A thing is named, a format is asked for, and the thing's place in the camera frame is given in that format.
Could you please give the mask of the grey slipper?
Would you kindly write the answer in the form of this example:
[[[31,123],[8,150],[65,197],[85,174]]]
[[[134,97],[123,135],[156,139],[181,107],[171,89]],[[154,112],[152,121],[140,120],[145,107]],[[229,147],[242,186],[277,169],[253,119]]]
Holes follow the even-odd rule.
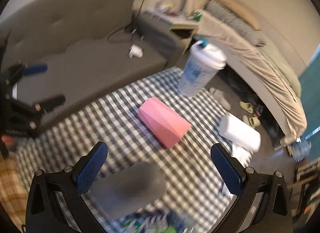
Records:
[[[230,103],[226,100],[224,92],[216,89],[214,87],[211,87],[209,89],[210,94],[215,98],[215,100],[217,100],[217,102],[219,104],[221,104],[221,106],[223,106],[224,109],[226,110],[231,110],[231,105]]]

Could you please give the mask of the checkered tablecloth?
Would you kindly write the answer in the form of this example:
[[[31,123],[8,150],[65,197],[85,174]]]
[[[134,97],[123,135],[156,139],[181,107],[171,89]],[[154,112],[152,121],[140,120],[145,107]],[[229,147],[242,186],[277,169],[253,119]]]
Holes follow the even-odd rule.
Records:
[[[146,210],[182,211],[194,220],[198,232],[208,232],[232,199],[230,193],[220,191],[222,179],[210,149],[220,143],[230,151],[232,144],[218,133],[226,110],[205,89],[191,98],[182,96],[177,90],[181,74],[174,67],[143,78],[88,104],[37,139],[21,140],[16,157],[23,188],[29,190],[36,170],[59,172],[102,141],[108,146],[108,157],[99,178],[140,161],[155,163],[165,175],[167,192]],[[191,124],[171,149],[163,148],[138,118],[139,107],[151,97]]]

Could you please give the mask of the white patterned tumbler with lid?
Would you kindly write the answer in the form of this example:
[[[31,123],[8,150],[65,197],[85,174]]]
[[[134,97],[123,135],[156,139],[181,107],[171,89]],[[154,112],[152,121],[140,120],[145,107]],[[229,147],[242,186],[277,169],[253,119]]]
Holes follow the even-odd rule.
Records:
[[[217,46],[204,40],[193,44],[178,83],[180,94],[195,96],[226,66],[227,56]]]

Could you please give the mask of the white bedside table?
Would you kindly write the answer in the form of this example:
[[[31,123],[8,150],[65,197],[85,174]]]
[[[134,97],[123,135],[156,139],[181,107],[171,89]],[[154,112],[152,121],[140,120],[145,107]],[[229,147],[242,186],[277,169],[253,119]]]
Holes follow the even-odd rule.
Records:
[[[188,20],[181,15],[169,16],[154,9],[147,9],[145,12],[150,18],[165,24],[170,31],[178,35],[181,39],[191,39],[199,27],[198,22]]]

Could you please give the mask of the yellow slipper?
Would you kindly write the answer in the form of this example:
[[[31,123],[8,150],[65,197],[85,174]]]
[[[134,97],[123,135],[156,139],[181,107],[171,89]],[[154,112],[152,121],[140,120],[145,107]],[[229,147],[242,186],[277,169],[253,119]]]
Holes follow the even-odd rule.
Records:
[[[243,102],[243,101],[240,101],[239,102],[239,105],[242,109],[244,109],[246,112],[250,113],[250,114],[253,114],[254,113],[254,108],[252,106],[251,103],[248,103],[248,102]]]
[[[255,117],[255,116],[253,116],[253,117],[248,117],[248,116],[244,115],[244,116],[242,117],[242,121],[243,121],[245,124],[247,124],[247,125],[249,125],[250,127],[252,127],[252,128],[256,128],[257,126],[260,126],[260,125],[261,125],[260,120],[259,120],[257,117]]]

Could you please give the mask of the white rolled towel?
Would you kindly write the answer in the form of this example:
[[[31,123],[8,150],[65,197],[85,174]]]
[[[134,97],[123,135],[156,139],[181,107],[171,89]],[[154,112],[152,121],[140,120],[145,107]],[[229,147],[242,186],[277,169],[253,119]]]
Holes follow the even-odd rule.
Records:
[[[247,151],[255,153],[260,149],[260,133],[231,113],[227,113],[221,118],[218,132],[220,136],[241,146]]]

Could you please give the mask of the grey sofa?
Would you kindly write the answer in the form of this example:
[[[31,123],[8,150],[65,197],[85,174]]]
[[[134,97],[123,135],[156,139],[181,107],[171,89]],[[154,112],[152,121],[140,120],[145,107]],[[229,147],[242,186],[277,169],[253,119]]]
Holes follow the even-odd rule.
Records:
[[[19,100],[66,98],[43,117],[40,131],[107,93],[173,67],[184,52],[163,23],[133,10],[133,0],[35,0],[1,22],[1,35],[8,41],[2,69],[19,62],[48,66],[18,83]],[[141,58],[129,57],[133,44],[143,49]]]

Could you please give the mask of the bed with beige sheet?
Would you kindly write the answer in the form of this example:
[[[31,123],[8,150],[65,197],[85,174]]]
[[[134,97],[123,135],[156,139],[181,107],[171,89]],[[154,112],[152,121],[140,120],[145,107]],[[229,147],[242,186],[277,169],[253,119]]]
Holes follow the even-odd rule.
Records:
[[[282,131],[280,144],[287,146],[293,143],[307,128],[307,119],[300,98],[296,96],[275,64],[260,53],[259,47],[253,46],[233,28],[205,10],[208,1],[210,0],[184,0],[182,12],[185,15],[202,13],[195,35],[223,50],[228,57],[227,64],[256,93],[278,123]],[[276,46],[290,65],[291,55],[276,44],[280,35],[273,26],[266,25],[260,31],[266,38],[266,45]]]

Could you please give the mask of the green blanket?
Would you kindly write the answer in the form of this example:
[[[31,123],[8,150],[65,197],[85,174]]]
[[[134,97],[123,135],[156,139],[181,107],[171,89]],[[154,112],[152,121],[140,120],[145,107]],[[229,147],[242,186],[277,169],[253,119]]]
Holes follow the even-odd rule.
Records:
[[[291,68],[291,65],[287,63],[286,59],[278,50],[278,48],[273,44],[267,44],[266,46],[259,47],[259,51],[266,59],[275,64],[278,70],[280,70],[280,72],[286,78],[292,90],[296,93],[296,96],[300,98],[302,94],[302,86],[300,81]]]

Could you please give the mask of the pink faceted cup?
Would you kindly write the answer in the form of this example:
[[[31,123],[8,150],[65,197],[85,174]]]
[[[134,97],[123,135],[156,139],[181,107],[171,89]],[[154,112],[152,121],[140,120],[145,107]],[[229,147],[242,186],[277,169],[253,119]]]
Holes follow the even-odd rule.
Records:
[[[138,117],[165,148],[173,148],[191,129],[191,123],[156,97],[140,106]]]

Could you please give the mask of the white folded cloth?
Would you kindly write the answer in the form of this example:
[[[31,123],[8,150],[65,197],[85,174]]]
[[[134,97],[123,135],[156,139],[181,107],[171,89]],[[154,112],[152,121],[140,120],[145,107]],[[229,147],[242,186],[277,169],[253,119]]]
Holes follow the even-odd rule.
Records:
[[[248,167],[252,158],[252,153],[243,147],[232,143],[231,156],[236,158],[243,167]]]

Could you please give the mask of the beige pillow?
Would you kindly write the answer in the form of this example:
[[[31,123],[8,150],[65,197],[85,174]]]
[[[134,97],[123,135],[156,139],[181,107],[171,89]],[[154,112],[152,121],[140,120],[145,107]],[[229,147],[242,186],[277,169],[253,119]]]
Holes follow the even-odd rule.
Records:
[[[255,30],[261,30],[258,20],[249,12],[248,7],[240,0],[218,0],[239,17],[250,24]]]

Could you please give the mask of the green soda can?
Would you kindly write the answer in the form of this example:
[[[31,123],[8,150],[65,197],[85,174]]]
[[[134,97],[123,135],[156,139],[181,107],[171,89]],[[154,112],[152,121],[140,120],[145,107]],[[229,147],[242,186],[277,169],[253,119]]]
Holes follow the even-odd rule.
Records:
[[[200,12],[195,12],[195,13],[194,13],[193,20],[195,20],[196,22],[199,22],[200,19],[201,19],[201,16],[202,16],[202,13],[200,13]]]

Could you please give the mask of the checkered pillow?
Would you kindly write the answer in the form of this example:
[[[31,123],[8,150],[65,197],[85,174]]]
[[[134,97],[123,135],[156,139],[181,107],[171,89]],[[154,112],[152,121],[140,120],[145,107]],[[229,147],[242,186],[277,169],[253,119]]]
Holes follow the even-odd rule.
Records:
[[[263,47],[266,45],[266,38],[261,31],[255,30],[252,25],[218,0],[208,1],[205,5],[205,10],[233,28],[242,38],[246,39],[253,46]]]

